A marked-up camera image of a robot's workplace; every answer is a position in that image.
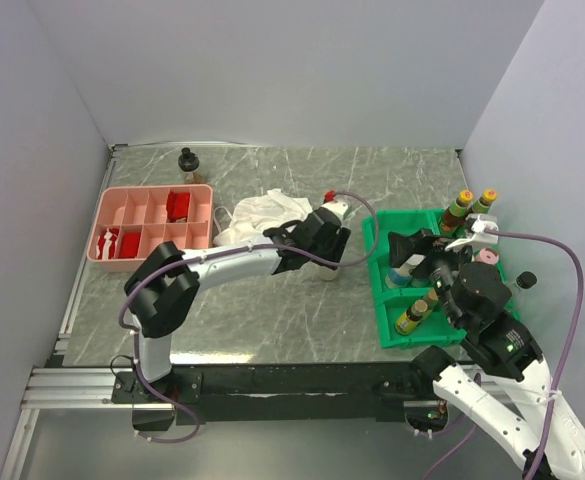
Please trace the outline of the small yellow dropper bottle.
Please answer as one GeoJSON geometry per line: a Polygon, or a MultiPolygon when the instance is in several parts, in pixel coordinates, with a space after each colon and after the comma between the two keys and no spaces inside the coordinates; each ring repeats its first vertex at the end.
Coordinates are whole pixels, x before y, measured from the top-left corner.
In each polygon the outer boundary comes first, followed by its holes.
{"type": "Polygon", "coordinates": [[[430,312],[431,309],[426,301],[416,300],[395,322],[396,332],[400,335],[411,334],[430,312]]]}

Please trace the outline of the pink lid spice jar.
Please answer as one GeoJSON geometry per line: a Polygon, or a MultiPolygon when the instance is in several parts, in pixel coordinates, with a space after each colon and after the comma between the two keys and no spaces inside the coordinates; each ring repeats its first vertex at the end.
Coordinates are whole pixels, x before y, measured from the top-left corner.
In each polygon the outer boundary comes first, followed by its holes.
{"type": "Polygon", "coordinates": [[[485,263],[488,265],[496,265],[500,260],[500,256],[497,250],[490,247],[485,247],[476,253],[474,259],[476,262],[485,263]]]}

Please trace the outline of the red sauce bottle yellow cap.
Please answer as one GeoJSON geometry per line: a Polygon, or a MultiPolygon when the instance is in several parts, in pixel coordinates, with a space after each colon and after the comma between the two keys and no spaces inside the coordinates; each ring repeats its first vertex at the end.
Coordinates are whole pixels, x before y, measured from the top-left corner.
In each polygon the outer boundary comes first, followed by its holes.
{"type": "Polygon", "coordinates": [[[464,219],[467,220],[473,214],[487,214],[497,198],[498,193],[496,190],[484,190],[480,197],[468,208],[464,219]]]}

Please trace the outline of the dark sauce bottle black cap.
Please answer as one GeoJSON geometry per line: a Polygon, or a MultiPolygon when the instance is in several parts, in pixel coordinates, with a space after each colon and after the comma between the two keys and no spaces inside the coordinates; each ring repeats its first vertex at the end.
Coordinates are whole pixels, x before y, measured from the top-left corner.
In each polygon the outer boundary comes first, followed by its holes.
{"type": "Polygon", "coordinates": [[[533,272],[523,271],[514,280],[509,281],[507,287],[513,296],[518,296],[533,288],[537,282],[538,278],[533,272]]]}

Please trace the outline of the black cap spice jar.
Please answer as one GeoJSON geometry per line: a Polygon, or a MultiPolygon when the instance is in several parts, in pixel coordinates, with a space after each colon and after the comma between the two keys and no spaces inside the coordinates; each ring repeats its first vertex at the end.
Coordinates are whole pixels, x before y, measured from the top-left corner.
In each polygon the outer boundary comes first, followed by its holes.
{"type": "Polygon", "coordinates": [[[204,184],[204,176],[200,173],[200,160],[196,153],[189,147],[181,149],[178,158],[178,167],[183,173],[185,184],[204,184]]]}

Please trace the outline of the silver lid blue label jar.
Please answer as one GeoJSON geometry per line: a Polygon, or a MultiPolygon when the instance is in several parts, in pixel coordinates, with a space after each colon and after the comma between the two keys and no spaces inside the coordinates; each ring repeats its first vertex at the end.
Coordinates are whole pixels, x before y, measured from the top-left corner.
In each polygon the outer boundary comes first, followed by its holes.
{"type": "Polygon", "coordinates": [[[413,265],[410,268],[411,287],[426,287],[430,284],[429,279],[429,261],[424,255],[415,255],[412,260],[413,265]]]}

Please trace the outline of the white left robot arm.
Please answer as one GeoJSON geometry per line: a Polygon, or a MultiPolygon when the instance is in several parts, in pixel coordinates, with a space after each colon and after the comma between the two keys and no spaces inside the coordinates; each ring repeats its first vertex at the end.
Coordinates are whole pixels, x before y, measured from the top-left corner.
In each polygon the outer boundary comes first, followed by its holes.
{"type": "Polygon", "coordinates": [[[172,334],[196,298],[211,288],[255,276],[300,269],[308,262],[332,269],[341,261],[350,230],[349,206],[332,200],[301,221],[289,221],[237,244],[180,250],[160,244],[129,278],[123,308],[132,320],[121,325],[135,336],[136,389],[148,401],[165,399],[172,388],[172,334]]]}

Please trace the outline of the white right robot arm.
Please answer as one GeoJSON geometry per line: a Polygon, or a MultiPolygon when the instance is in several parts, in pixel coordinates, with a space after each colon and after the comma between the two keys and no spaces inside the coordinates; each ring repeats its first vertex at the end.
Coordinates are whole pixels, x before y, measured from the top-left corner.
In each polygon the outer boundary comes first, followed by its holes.
{"type": "Polygon", "coordinates": [[[524,478],[585,479],[585,427],[558,389],[558,369],[549,367],[530,331],[507,310],[511,292],[499,270],[472,260],[471,247],[446,245],[427,229],[391,232],[388,243],[393,267],[422,256],[416,277],[430,280],[450,325],[466,333],[462,348],[510,403],[504,405],[436,346],[412,361],[412,391],[460,410],[524,478]]]}

